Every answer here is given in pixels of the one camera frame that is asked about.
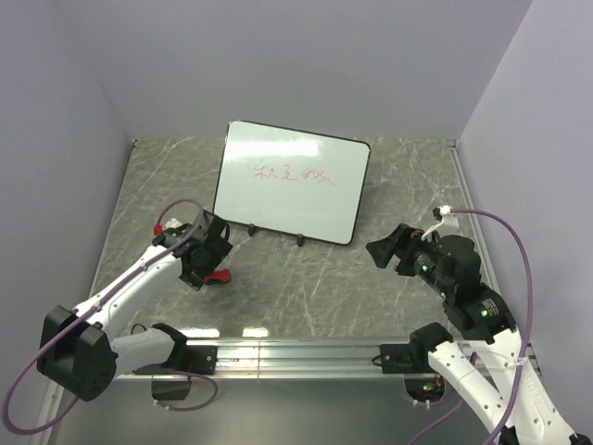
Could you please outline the red whiteboard eraser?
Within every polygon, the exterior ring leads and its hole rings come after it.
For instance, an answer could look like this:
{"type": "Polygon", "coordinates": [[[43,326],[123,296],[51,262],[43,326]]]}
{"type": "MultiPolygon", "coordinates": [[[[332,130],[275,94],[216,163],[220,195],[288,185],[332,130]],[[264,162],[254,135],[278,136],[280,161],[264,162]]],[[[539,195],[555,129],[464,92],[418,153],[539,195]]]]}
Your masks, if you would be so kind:
{"type": "Polygon", "coordinates": [[[206,286],[227,285],[232,280],[232,274],[229,269],[220,269],[212,272],[204,278],[206,286]]]}

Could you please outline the white whiteboard with black frame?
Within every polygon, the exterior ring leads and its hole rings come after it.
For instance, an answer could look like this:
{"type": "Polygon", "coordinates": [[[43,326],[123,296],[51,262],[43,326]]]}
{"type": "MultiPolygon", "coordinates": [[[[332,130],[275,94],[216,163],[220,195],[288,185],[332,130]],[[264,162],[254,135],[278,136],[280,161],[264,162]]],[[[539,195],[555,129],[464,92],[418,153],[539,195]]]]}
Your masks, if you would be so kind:
{"type": "Polygon", "coordinates": [[[360,140],[231,121],[213,211],[230,223],[346,246],[371,153],[360,140]]]}

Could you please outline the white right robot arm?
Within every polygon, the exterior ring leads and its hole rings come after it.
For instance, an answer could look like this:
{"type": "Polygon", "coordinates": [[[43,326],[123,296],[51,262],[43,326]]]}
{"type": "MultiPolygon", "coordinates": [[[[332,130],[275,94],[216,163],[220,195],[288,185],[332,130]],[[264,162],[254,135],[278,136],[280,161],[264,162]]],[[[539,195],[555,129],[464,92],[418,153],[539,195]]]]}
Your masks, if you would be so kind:
{"type": "Polygon", "coordinates": [[[443,300],[448,320],[482,361],[478,371],[439,323],[410,334],[404,359],[441,375],[458,392],[489,433],[488,444],[589,444],[554,406],[524,354],[522,335],[502,296],[487,286],[471,239],[426,235],[400,224],[366,246],[376,267],[397,259],[395,270],[419,277],[443,300]]]}

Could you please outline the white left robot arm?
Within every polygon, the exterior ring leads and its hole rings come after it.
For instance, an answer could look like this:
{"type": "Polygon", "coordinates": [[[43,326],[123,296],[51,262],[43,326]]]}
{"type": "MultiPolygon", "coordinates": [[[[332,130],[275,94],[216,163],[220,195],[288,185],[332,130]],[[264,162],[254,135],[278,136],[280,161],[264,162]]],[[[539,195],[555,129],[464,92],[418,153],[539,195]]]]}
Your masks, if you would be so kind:
{"type": "Polygon", "coordinates": [[[57,306],[45,316],[37,371],[82,401],[146,367],[192,371],[188,338],[178,329],[158,323],[139,334],[120,330],[166,285],[200,289],[231,252],[229,237],[229,224],[211,212],[163,228],[110,285],[72,310],[57,306]]]}

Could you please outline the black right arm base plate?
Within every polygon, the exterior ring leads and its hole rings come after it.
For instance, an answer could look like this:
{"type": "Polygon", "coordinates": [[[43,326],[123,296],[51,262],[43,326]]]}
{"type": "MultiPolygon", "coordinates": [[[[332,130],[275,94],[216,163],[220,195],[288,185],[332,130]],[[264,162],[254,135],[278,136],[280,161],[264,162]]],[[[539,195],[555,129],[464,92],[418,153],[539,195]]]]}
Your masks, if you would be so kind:
{"type": "Polygon", "coordinates": [[[372,364],[380,367],[384,375],[417,375],[432,371],[427,352],[412,341],[380,345],[379,354],[372,358],[372,364]]]}

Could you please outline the aluminium side rail right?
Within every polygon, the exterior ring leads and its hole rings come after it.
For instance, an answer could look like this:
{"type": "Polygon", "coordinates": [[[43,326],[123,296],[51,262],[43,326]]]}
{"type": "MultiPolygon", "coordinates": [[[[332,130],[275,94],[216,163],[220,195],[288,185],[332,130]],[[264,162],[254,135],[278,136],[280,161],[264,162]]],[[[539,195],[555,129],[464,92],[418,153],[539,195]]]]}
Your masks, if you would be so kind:
{"type": "Polygon", "coordinates": [[[517,364],[526,365],[530,360],[529,355],[529,347],[530,347],[530,336],[533,326],[533,318],[534,318],[534,284],[533,284],[533,274],[532,268],[530,264],[530,260],[528,259],[527,252],[524,246],[523,240],[520,238],[516,230],[503,218],[499,217],[496,214],[485,210],[477,210],[473,205],[473,199],[471,196],[471,192],[469,189],[469,185],[465,174],[463,172],[461,166],[461,158],[459,155],[458,150],[458,140],[457,139],[447,139],[447,147],[450,152],[456,174],[461,184],[461,191],[464,197],[464,202],[470,206],[468,209],[462,209],[459,211],[459,214],[467,215],[469,220],[471,221],[471,225],[474,231],[474,234],[478,241],[478,250],[481,254],[485,256],[485,264],[486,264],[486,275],[490,279],[490,282],[495,286],[497,291],[500,291],[500,286],[498,285],[498,279],[496,277],[496,273],[494,271],[494,265],[492,260],[490,259],[488,247],[486,244],[486,239],[484,237],[484,233],[482,231],[482,227],[480,225],[481,219],[488,219],[489,221],[498,223],[501,227],[503,227],[512,239],[515,242],[515,245],[521,255],[522,262],[524,265],[524,274],[526,280],[526,321],[524,329],[521,331],[522,340],[520,343],[520,348],[517,353],[517,364]]]}

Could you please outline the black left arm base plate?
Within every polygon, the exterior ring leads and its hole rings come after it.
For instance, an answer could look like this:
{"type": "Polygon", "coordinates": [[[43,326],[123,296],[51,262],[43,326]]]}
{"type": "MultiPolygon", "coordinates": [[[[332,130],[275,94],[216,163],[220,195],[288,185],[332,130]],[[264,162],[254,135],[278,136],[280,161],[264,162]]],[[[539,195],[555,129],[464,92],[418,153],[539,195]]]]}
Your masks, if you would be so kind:
{"type": "Polygon", "coordinates": [[[207,345],[175,346],[163,363],[148,364],[133,370],[134,375],[214,375],[218,347],[207,345]]]}

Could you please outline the aluminium mounting rail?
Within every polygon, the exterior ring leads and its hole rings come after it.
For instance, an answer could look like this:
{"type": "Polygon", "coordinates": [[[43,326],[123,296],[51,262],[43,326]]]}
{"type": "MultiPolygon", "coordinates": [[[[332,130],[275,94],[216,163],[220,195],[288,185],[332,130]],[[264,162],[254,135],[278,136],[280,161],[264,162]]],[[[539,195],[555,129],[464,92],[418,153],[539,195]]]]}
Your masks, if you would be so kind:
{"type": "MultiPolygon", "coordinates": [[[[478,354],[477,369],[483,375],[514,374],[536,369],[530,354],[526,365],[517,364],[518,350],[504,343],[488,345],[450,341],[411,340],[427,352],[433,372],[446,374],[466,367],[471,353],[478,354]]],[[[188,339],[187,345],[213,344],[218,347],[214,375],[227,378],[353,378],[383,375],[372,358],[382,344],[403,343],[387,340],[265,340],[188,339]]]]}

